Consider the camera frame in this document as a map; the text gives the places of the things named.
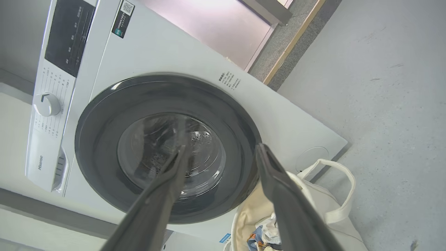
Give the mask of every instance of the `brand logo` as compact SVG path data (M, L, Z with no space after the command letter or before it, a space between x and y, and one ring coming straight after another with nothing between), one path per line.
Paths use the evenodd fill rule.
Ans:
M39 160L39 170L42 170L42 161L43 161L43 156L40 156L40 160Z

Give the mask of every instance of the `label sticker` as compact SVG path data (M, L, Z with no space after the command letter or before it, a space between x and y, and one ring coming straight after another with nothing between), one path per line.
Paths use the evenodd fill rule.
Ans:
M228 86L232 90L235 90L238 85L240 84L241 79L234 78L234 73L228 71L223 72L219 78L219 81L222 82L224 85Z
M127 30L127 26L134 8L135 6L127 0L124 0L122 2L121 8L118 11L118 15L116 16L115 24L113 25L113 29L111 30L111 32L116 34L118 37L124 38L125 31Z
M226 234L219 242L226 244L231 240L231 234Z

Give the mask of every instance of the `white bag handle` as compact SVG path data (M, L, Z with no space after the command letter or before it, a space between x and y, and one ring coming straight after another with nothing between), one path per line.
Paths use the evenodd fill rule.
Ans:
M316 168L316 166L320 163L324 164L326 166L334 167L334 168L342 171L343 173L345 173L347 175L348 179L351 182L350 192L348 193L347 199L345 199L342 206L336 210L327 212L324 215L326 224L340 222L341 220L347 218L348 215L350 214L351 204L352 204L352 200L353 200L352 196L353 196L353 192L355 191L355 187L356 187L355 177L353 176L353 174L350 172L350 170L347 167L339 164L338 162L326 160L326 159L318 159L316 161L316 163L314 163L311 167L309 167L309 168L303 170L301 173L299 173L298 174L299 178L304 179L305 177L307 177L311 173L311 171L313 171Z

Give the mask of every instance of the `canvas tote bag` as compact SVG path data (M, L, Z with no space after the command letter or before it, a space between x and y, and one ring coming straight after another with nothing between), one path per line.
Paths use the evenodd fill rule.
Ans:
M318 164L334 167L347 175L351 183L351 189L342 205L339 205L336 198L327 189L304 180ZM355 178L350 170L337 162L319 159L298 175L291 172L287 173L314 207L344 251L367 251L361 236L348 217L356 187ZM231 230L232 250L248 251L247 239L256 229L255 224L269 217L273 211L273 204L263 194L261 184L257 184L248 198L240 204L235 214Z

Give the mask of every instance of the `door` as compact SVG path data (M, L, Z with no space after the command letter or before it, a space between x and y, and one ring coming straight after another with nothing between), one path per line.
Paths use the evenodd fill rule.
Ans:
M75 151L90 186L126 212L184 139L192 155L169 223L238 206L258 180L252 160L260 134L234 99L200 80L145 75L112 85L83 111Z

